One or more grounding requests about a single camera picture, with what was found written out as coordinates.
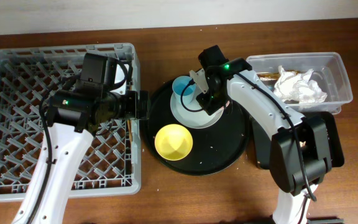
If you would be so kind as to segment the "blue plastic cup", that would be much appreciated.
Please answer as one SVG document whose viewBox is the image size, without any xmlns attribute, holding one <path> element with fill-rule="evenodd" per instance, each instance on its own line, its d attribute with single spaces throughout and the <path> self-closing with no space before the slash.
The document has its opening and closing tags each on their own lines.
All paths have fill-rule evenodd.
<svg viewBox="0 0 358 224">
<path fill-rule="evenodd" d="M 189 76 L 180 76 L 173 81 L 172 90 L 177 102 L 181 103 L 182 99 L 184 105 L 191 103 L 195 94 L 196 85 L 191 84 L 188 87 L 186 86 L 192 80 L 193 79 Z"/>
</svg>

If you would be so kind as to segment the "yellow plastic bowl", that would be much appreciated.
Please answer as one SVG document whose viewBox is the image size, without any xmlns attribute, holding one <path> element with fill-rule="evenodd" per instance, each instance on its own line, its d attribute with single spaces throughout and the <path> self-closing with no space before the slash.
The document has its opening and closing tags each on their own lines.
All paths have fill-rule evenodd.
<svg viewBox="0 0 358 224">
<path fill-rule="evenodd" d="M 193 148 L 193 137 L 189 130 L 179 124 L 168 124 L 155 135 L 157 153 L 168 161 L 184 159 Z"/>
</svg>

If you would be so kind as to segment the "white napkin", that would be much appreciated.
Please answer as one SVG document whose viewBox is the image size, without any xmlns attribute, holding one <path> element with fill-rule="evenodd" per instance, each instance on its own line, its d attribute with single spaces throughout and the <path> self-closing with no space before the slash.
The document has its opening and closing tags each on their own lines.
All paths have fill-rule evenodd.
<svg viewBox="0 0 358 224">
<path fill-rule="evenodd" d="M 328 94 L 323 92 L 318 83 L 311 79 L 313 69 L 305 73 L 286 71 L 278 66 L 279 79 L 274 85 L 273 93 L 282 101 L 304 103 L 322 103 Z"/>
</svg>

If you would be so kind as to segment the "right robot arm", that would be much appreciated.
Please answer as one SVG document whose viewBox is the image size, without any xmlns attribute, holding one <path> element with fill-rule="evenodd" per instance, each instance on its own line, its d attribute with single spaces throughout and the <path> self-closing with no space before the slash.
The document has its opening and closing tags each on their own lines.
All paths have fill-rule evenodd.
<svg viewBox="0 0 358 224">
<path fill-rule="evenodd" d="M 214 45 L 198 60 L 204 77 L 196 100 L 208 115 L 228 101 L 241 105 L 271 141 L 269 170 L 279 187 L 274 223 L 306 223 L 314 192 L 332 169 L 326 123 L 318 116 L 306 118 L 287 106 L 259 80 L 243 58 L 227 59 Z"/>
</svg>

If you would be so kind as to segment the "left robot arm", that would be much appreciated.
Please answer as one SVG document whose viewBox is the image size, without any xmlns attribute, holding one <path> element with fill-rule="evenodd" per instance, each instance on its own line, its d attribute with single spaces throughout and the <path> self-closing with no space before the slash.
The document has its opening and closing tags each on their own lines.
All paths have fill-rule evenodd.
<svg viewBox="0 0 358 224">
<path fill-rule="evenodd" d="M 44 93 L 42 147 L 14 223 L 61 223 L 80 162 L 100 124 L 148 119 L 147 91 L 116 93 L 132 74 L 130 60 L 87 53 L 80 74 L 63 77 Z"/>
</svg>

